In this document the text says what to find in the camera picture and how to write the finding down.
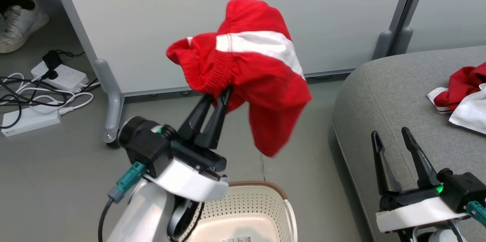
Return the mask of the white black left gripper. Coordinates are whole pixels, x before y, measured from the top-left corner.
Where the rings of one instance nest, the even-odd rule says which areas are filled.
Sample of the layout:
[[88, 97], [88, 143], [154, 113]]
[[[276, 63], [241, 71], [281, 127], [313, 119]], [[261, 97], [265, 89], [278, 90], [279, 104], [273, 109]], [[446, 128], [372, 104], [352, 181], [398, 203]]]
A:
[[212, 150], [218, 147], [231, 94], [231, 87], [222, 91], [201, 132], [214, 101], [211, 94], [205, 94], [178, 130], [178, 135], [184, 140], [196, 138], [194, 143], [198, 146], [172, 141], [170, 152], [163, 155], [160, 173], [155, 177], [147, 174], [144, 178], [168, 193], [195, 202], [215, 201], [224, 197], [229, 190], [229, 177], [219, 172], [226, 169], [227, 160]]

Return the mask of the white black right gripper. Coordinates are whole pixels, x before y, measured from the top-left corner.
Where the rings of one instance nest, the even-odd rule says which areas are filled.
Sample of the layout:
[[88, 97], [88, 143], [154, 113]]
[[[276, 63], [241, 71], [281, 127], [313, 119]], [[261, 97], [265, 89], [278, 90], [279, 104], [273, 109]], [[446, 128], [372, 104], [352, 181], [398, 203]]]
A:
[[466, 213], [456, 213], [439, 197], [443, 186], [436, 178], [437, 172], [409, 128], [402, 127], [401, 133], [418, 175], [418, 188], [414, 190], [402, 191], [401, 184], [387, 162], [378, 132], [371, 133], [378, 192], [381, 196], [380, 210], [376, 214], [380, 232], [398, 232], [468, 219]]

